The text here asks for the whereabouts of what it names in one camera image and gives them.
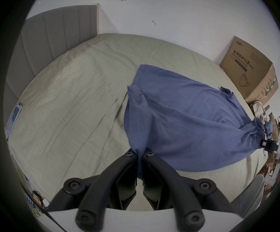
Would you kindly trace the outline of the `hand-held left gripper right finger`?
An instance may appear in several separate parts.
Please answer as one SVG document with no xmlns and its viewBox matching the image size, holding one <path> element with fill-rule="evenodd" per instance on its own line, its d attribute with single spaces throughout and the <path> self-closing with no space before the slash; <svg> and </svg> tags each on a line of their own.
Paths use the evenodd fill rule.
<svg viewBox="0 0 280 232">
<path fill-rule="evenodd" d="M 142 156 L 142 176 L 143 195 L 153 210 L 173 208 L 178 229 L 201 229 L 207 221 L 203 210 L 235 214 L 214 181 L 180 176 L 149 148 Z"/>
</svg>

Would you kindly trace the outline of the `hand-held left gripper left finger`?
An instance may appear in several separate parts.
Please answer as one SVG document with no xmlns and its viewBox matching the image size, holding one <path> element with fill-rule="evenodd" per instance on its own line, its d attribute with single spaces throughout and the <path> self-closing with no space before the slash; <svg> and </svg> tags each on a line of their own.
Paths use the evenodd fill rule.
<svg viewBox="0 0 280 232">
<path fill-rule="evenodd" d="M 130 149 L 99 175 L 66 180 L 47 212 L 77 208 L 80 229 L 102 229 L 106 208 L 126 210 L 136 196 L 137 164 L 137 154 Z"/>
</svg>

